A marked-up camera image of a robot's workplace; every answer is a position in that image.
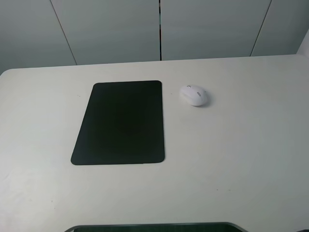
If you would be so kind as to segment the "dark curved robot base edge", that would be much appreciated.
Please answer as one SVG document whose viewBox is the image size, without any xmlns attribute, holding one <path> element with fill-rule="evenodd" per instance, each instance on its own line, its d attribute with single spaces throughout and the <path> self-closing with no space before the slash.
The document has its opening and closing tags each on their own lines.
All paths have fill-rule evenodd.
<svg viewBox="0 0 309 232">
<path fill-rule="evenodd" d="M 124 225 L 79 225 L 67 229 L 68 232 L 244 232 L 245 230 L 229 222 L 206 223 L 163 223 Z"/>
</svg>

